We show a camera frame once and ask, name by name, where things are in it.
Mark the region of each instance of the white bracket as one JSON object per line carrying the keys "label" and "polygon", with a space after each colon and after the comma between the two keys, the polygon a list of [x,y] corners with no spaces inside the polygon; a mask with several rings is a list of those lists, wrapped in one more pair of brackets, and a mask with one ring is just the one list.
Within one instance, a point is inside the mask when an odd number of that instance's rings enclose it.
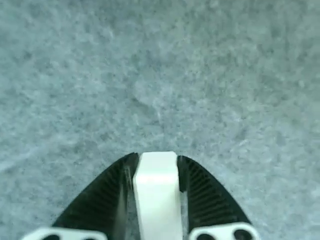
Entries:
{"label": "white bracket", "polygon": [[108,240],[99,231],[87,231],[62,227],[42,227],[24,236],[21,240]]}
{"label": "white bracket", "polygon": [[257,230],[246,222],[235,222],[223,225],[203,226],[194,228],[189,234],[189,240],[201,240],[201,235],[208,236],[203,239],[213,240],[237,240],[236,231],[243,231],[248,238],[244,240],[261,240]]}

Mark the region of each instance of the white plastic block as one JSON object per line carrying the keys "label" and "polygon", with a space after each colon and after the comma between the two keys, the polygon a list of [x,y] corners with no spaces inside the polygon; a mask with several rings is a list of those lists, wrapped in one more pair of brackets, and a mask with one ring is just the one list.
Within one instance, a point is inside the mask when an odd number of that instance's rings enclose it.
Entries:
{"label": "white plastic block", "polygon": [[177,155],[145,152],[133,176],[141,240],[182,240]]}

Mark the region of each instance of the ribbed black surface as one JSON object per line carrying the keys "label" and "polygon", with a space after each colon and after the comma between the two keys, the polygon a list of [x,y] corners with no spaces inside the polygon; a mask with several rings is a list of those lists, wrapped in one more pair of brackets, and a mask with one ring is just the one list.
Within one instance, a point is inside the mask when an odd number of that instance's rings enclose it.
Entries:
{"label": "ribbed black surface", "polygon": [[250,223],[228,191],[204,167],[191,158],[179,156],[180,189],[187,191],[189,231],[193,228]]}
{"label": "ribbed black surface", "polygon": [[126,155],[103,171],[58,217],[53,227],[93,230],[109,240],[125,237],[128,180],[125,166],[138,164],[138,154]]}

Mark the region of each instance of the mounting hole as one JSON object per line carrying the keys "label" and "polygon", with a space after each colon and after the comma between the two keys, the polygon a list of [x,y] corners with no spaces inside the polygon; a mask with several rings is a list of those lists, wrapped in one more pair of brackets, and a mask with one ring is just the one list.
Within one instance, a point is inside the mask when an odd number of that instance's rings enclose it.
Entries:
{"label": "mounting hole", "polygon": [[196,240],[216,240],[213,236],[209,235],[209,234],[206,234],[206,233],[203,233],[203,234],[200,234]]}
{"label": "mounting hole", "polygon": [[42,240],[60,240],[60,237],[56,234],[51,234],[49,236],[46,236]]}
{"label": "mounting hole", "polygon": [[239,230],[234,231],[233,235],[236,240],[252,240],[253,239],[250,232],[243,230],[243,229],[239,229]]}

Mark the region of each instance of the floor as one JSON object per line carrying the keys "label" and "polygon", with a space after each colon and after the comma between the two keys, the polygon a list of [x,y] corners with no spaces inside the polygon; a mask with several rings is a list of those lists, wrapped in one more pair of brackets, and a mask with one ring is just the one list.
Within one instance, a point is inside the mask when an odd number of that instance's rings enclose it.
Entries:
{"label": "floor", "polygon": [[0,0],[0,239],[147,151],[201,163],[264,240],[320,239],[319,22],[318,0]]}

